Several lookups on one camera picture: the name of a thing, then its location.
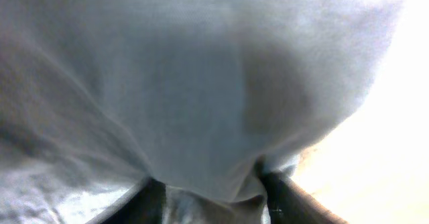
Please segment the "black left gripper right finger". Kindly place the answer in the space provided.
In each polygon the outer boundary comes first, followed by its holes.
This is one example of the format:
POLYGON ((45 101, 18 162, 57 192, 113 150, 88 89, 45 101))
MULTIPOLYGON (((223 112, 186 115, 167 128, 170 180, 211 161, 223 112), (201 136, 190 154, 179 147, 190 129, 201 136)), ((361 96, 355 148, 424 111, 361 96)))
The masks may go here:
POLYGON ((267 193, 267 212, 271 224, 347 224, 343 218, 321 205, 293 180, 296 165, 282 170, 265 170, 256 165, 258 177, 267 193))

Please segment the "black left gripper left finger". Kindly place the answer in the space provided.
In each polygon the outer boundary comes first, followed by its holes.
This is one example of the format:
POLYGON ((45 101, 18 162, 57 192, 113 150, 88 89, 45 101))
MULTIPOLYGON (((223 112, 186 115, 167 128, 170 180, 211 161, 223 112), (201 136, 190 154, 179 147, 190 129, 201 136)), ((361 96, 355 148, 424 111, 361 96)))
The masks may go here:
POLYGON ((166 185, 153 178, 138 185, 118 209, 105 210, 91 219, 90 224, 161 224, 166 200, 166 185))

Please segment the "grey shorts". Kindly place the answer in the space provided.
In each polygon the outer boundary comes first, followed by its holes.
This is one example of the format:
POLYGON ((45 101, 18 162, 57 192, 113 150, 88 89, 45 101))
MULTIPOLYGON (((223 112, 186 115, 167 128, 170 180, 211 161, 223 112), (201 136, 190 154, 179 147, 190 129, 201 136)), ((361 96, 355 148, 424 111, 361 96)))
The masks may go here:
POLYGON ((365 101, 405 0, 1 0, 1 222, 270 223, 282 170, 365 101))

